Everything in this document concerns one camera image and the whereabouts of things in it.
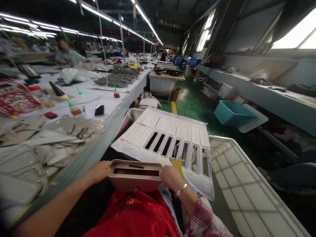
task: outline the white plastic crate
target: white plastic crate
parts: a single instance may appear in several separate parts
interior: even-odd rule
[[[136,160],[163,166],[172,165],[170,158],[182,159],[186,181],[214,200],[206,123],[148,107],[111,147]]]
[[[242,236],[310,236],[235,140],[209,141],[213,172]]]

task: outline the plastic crate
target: plastic crate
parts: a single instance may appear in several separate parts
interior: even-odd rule
[[[189,66],[196,67],[201,61],[201,59],[190,59]]]
[[[255,119],[256,116],[241,104],[220,100],[214,115],[222,125],[240,127]]]

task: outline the red clothing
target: red clothing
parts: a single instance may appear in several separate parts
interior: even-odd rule
[[[88,236],[180,237],[178,228],[161,194],[116,191],[108,208]]]

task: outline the blue crate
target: blue crate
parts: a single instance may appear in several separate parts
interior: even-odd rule
[[[240,127],[255,119],[256,116],[241,104],[220,100],[214,115],[222,125]]]
[[[190,59],[189,66],[196,67],[201,61],[201,59]]]

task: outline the yellow floor line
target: yellow floor line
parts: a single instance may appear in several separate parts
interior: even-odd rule
[[[177,115],[177,107],[175,106],[175,102],[171,101],[172,113]]]

